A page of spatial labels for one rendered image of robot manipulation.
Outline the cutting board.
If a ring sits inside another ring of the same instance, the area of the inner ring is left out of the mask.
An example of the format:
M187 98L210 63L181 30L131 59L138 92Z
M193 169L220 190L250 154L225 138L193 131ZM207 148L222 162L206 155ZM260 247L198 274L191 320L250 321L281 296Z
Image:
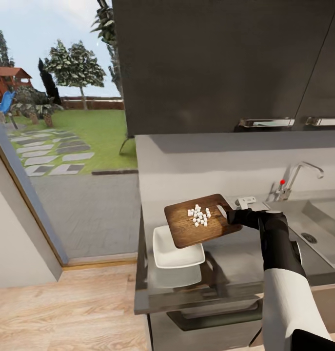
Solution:
M227 234L242 230L242 224L229 225L217 205L227 211L232 211L231 206L221 194L208 195L201 198L184 201L164 208L164 213L170 227L171 235L177 249L202 243ZM189 211L207 215L207 226L195 226L194 216L188 216ZM208 214L209 213L209 214ZM208 216L209 215L209 216Z

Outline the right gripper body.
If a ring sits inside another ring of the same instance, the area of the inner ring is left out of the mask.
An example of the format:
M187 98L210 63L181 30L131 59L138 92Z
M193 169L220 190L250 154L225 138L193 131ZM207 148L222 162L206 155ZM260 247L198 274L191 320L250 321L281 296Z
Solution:
M229 225L242 224L248 227L249 225L247 223L247 215L252 211L252 208L249 207L245 210L227 211L227 223Z

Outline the bowl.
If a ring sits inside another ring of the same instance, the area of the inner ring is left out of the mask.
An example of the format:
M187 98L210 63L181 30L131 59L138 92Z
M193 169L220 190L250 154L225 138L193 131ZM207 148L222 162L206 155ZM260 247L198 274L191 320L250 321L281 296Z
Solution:
M202 243L177 249L169 226L154 229L153 252L156 266L160 269L188 268L205 262Z

